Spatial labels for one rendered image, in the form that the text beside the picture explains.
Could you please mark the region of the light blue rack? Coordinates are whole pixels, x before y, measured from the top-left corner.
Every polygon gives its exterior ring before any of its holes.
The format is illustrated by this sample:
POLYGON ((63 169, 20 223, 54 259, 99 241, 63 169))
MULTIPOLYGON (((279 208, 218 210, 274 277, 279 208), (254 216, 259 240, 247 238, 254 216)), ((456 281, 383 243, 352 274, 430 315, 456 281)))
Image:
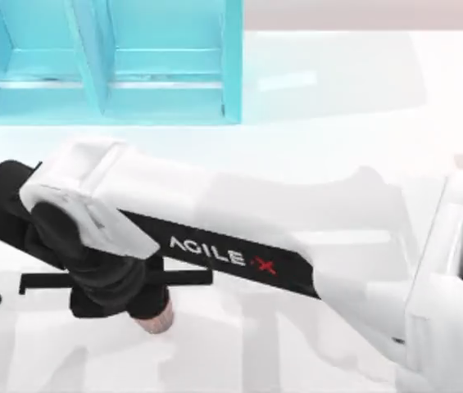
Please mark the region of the light blue rack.
POLYGON ((237 124, 244 0, 0 0, 0 125, 237 124))

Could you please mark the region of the pink ribbed cup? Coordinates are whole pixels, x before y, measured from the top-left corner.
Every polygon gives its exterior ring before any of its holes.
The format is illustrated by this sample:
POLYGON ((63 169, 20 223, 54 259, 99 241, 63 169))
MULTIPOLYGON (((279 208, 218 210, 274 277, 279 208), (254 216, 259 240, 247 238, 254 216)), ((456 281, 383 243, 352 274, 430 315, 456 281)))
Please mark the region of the pink ribbed cup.
POLYGON ((169 330, 175 321, 175 312, 171 300, 165 308, 155 317, 142 319, 135 318, 134 321, 147 333, 156 335, 169 330))

